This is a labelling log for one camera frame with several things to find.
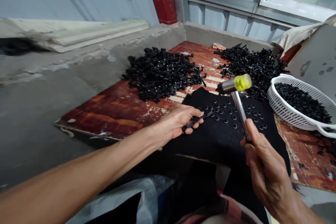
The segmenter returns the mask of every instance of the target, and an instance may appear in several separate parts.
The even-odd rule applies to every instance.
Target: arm
[[[246,120],[246,126],[254,144],[246,144],[245,139],[241,141],[245,146],[246,164],[251,169],[254,192],[270,214],[280,223],[325,223],[294,191],[284,159],[258,132],[251,119]]]
[[[157,123],[124,140],[42,173],[0,196],[0,223],[64,223],[202,112],[178,105]],[[191,134],[192,128],[185,133]]]

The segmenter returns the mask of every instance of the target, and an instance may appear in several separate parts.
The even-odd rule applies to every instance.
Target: white colander
[[[331,116],[331,124],[326,124],[311,119],[310,117],[302,114],[291,105],[289,105],[275,89],[274,84],[279,82],[296,86],[310,94],[313,99],[318,100]],[[280,76],[275,77],[271,80],[271,86],[268,89],[267,97],[269,100],[269,104],[271,105],[274,112],[287,123],[304,130],[318,130],[322,135],[325,135],[326,137],[336,138],[336,133],[329,133],[323,129],[331,128],[333,130],[336,130],[336,103],[317,88],[301,80],[298,80],[293,76],[280,74]]]

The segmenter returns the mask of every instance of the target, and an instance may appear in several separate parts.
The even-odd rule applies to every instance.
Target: red wooden board
[[[223,79],[217,66],[226,61],[213,51],[211,47],[187,41],[170,50],[172,53],[193,53],[194,58],[190,58],[191,61],[199,66],[203,65],[204,72],[208,74],[204,79],[207,84],[205,89],[218,94],[215,89]],[[127,81],[121,80],[64,115],[55,125],[63,131],[77,131],[121,140],[160,119],[177,103],[181,103],[186,94],[191,94],[201,86],[189,86],[184,91],[178,91],[177,96],[161,99],[160,104],[155,104],[153,101],[140,101],[137,90],[129,88]],[[320,151],[318,144],[328,144],[329,141],[319,140],[308,131],[288,125],[276,115],[274,117],[279,133],[287,145],[292,182],[336,192],[336,167],[330,162],[335,158],[325,151],[323,156],[317,154]]]

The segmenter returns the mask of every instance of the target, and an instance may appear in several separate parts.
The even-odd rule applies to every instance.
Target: red fire alarm box
[[[167,25],[177,22],[174,0],[153,0],[160,23]]]

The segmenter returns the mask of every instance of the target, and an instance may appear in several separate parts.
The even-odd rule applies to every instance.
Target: concrete ledge
[[[184,27],[186,30],[186,40],[197,44],[211,47],[213,43],[218,43],[226,48],[230,48],[242,43],[243,46],[246,44],[250,51],[260,51],[263,48],[273,48],[271,44],[265,41],[251,39],[246,36],[218,30],[202,24],[187,22]]]
[[[10,84],[26,82],[43,76],[45,71],[68,69],[72,65],[82,64],[89,60],[104,59],[111,70],[124,70],[119,66],[120,59],[129,55],[143,55],[146,47],[162,47],[167,50],[184,41],[183,24],[161,24],[148,30],[118,37],[102,43],[93,44],[77,50],[59,54],[56,52],[31,52],[23,56],[0,57],[0,83]]]

